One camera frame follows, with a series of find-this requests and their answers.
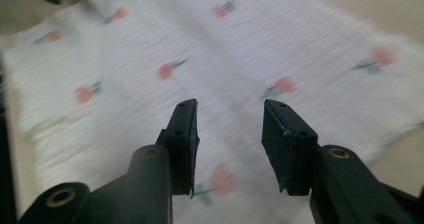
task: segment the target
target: flower pattern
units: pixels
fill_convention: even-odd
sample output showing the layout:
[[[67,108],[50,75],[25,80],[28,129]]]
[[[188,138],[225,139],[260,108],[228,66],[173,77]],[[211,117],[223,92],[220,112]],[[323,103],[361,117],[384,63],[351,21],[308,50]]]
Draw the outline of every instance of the flower pattern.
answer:
[[[94,96],[101,92],[101,82],[96,82],[92,86],[81,86],[75,89],[75,101],[78,105],[82,105],[90,101]]]
[[[370,74],[382,72],[382,67],[391,65],[396,62],[395,54],[383,47],[376,47],[371,50],[370,57],[362,59],[352,70],[363,69]]]
[[[297,90],[296,83],[290,80],[287,77],[281,78],[275,82],[275,84],[266,89],[262,94],[261,99],[265,99],[268,97],[276,97],[283,93],[294,92]]]
[[[227,16],[230,12],[233,12],[236,9],[236,6],[234,5],[234,1],[230,0],[224,5],[216,6],[212,8],[212,11],[215,13],[215,15],[219,18]]]
[[[237,181],[225,164],[219,164],[215,167],[209,180],[210,189],[204,188],[204,183],[196,185],[195,196],[200,197],[205,205],[212,203],[210,193],[217,195],[226,195],[233,192],[237,187]]]
[[[175,61],[172,63],[168,63],[165,64],[163,66],[161,66],[158,70],[158,75],[159,78],[164,81],[167,80],[171,77],[172,72],[175,70],[175,68],[181,66],[182,64],[184,64],[187,60],[183,60],[183,61]]]
[[[42,36],[40,39],[36,40],[34,44],[39,45],[44,42],[55,42],[60,40],[62,36],[63,36],[62,33],[58,30],[51,31],[45,34],[44,36]]]
[[[113,13],[112,16],[106,18],[106,20],[103,22],[103,24],[109,24],[109,23],[113,22],[114,20],[122,19],[127,15],[128,15],[127,9],[120,7],[118,9],[116,9],[116,11]]]

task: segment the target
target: white cloth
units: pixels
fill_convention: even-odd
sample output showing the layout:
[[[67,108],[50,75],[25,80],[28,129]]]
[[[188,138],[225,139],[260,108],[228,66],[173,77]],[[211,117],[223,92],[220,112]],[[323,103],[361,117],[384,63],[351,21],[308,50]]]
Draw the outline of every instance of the white cloth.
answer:
[[[53,30],[60,39],[32,44]],[[424,120],[423,47],[321,0],[90,0],[16,37],[4,59],[44,189],[104,184],[177,103],[199,101],[196,191],[211,191],[175,198],[176,223],[304,213],[304,199],[278,195],[261,146],[265,97],[365,161]],[[78,102],[80,87],[91,92]]]

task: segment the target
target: pink flower print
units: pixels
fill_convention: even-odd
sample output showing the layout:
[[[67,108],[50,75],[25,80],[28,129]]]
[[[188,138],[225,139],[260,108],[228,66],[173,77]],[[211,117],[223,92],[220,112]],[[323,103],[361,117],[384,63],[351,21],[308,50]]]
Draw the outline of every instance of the pink flower print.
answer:
[[[224,164],[219,164],[215,167],[210,185],[216,194],[225,195],[232,192],[236,188],[237,183],[234,175],[227,167]]]
[[[60,31],[51,31],[34,42],[34,44],[41,44],[43,42],[55,42],[62,38],[62,33]]]
[[[222,18],[227,16],[230,12],[234,11],[235,9],[236,7],[234,5],[234,1],[231,0],[225,3],[224,5],[216,6],[212,8],[212,11],[215,13],[217,17]]]
[[[275,86],[281,92],[293,92],[296,90],[296,84],[286,77],[279,79]]]
[[[228,170],[225,164],[219,164],[215,167],[211,179],[210,189],[203,188],[204,183],[196,185],[195,196],[199,197],[205,205],[212,203],[210,193],[214,192],[218,195],[229,194],[237,187],[237,181],[234,175]]]
[[[371,55],[369,58],[360,60],[356,67],[353,67],[352,70],[364,69],[370,74],[376,74],[382,72],[382,67],[391,65],[395,62],[396,57],[391,50],[387,48],[376,47],[371,50]]]
[[[283,93],[289,93],[296,91],[297,86],[296,83],[290,80],[287,77],[281,78],[275,82],[275,84],[266,89],[262,94],[261,99],[268,98],[270,96],[279,96]]]
[[[120,7],[118,9],[116,9],[115,13],[113,13],[112,16],[106,18],[106,20],[103,22],[103,24],[109,24],[114,20],[118,20],[118,19],[122,19],[124,18],[126,15],[128,15],[128,12],[125,8]]]
[[[90,87],[83,86],[75,90],[75,99],[78,104],[84,104],[88,102],[93,96],[94,93]]]
[[[162,81],[167,80],[169,77],[171,77],[171,74],[174,71],[174,69],[177,68],[177,67],[179,67],[179,66],[181,66],[186,61],[187,60],[176,61],[176,62],[168,63],[168,64],[165,64],[165,65],[161,66],[159,68],[159,71],[158,71],[159,78]]]
[[[371,52],[371,57],[380,66],[387,66],[396,62],[393,52],[386,48],[374,48]]]
[[[127,15],[127,10],[123,7],[118,8],[113,14],[113,19],[118,20],[124,18]]]
[[[81,105],[88,101],[90,101],[95,95],[100,94],[101,90],[101,83],[96,82],[92,86],[82,86],[78,87],[74,93],[75,93],[75,101],[77,104]]]

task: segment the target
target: screw hole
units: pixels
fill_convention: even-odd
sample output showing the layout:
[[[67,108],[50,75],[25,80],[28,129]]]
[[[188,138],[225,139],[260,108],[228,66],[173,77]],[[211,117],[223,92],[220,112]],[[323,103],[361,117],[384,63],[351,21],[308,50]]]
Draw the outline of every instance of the screw hole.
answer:
[[[332,148],[328,152],[330,153],[330,155],[336,158],[340,158],[340,159],[349,158],[349,153],[343,151],[342,149]]]
[[[381,224],[397,224],[393,218],[385,215],[385,214],[377,214],[375,215],[375,220]]]
[[[60,202],[63,201],[71,196],[70,192],[61,192],[53,197],[53,201]]]
[[[150,150],[147,150],[147,151],[144,153],[144,155],[146,155],[146,156],[148,156],[148,157],[152,157],[152,156],[157,155],[157,153],[158,153],[158,151],[157,151],[156,149],[150,149]]]
[[[53,194],[50,195],[50,197],[47,199],[47,206],[48,207],[59,207],[63,206],[66,203],[72,201],[75,197],[75,189],[74,188],[64,188],[60,189]]]

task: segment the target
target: floor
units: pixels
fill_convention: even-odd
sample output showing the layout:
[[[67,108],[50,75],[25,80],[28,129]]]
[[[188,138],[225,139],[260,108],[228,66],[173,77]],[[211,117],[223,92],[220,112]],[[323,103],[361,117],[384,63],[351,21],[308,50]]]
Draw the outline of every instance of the floor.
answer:
[[[63,0],[64,5],[53,6],[41,0],[3,0],[3,8],[0,8],[2,17],[2,33],[15,33],[30,28],[41,22],[42,19],[80,0]],[[374,22],[383,30],[402,34],[411,40],[424,45],[424,0],[327,0],[340,8],[362,18]],[[16,103],[13,91],[8,92],[8,98]],[[8,118],[16,113],[17,107],[9,109]],[[37,186],[33,183],[34,150],[29,140],[19,133],[17,128],[12,128],[14,145],[13,158],[15,159],[16,189],[19,203],[19,213],[22,213],[36,197]],[[424,145],[424,129],[421,128],[410,135],[398,140],[396,145],[385,153],[382,159],[371,165],[372,171],[379,180],[418,195],[424,184],[422,172]]]

